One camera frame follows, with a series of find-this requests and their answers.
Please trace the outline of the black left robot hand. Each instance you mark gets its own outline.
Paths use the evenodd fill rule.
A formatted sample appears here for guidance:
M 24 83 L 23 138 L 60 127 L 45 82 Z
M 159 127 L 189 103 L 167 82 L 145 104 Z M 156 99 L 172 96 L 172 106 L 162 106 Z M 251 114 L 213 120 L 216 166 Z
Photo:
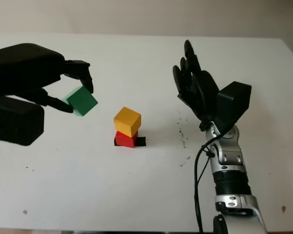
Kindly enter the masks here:
M 61 79 L 61 75 L 77 79 L 94 92 L 90 64 L 82 60 L 66 60 L 56 51 L 33 43 L 21 43 L 0 49 L 0 97 L 15 95 L 42 106 L 72 113 L 73 108 L 44 89 Z

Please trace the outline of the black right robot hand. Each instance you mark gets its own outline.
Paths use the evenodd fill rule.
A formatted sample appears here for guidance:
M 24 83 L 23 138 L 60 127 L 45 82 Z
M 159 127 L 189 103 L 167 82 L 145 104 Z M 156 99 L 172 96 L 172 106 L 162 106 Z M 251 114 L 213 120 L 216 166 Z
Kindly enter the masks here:
M 215 117 L 219 88 L 210 73 L 201 69 L 189 40 L 185 41 L 184 51 L 180 65 L 172 69 L 178 98 L 194 112 L 201 121 L 200 130 L 205 131 Z

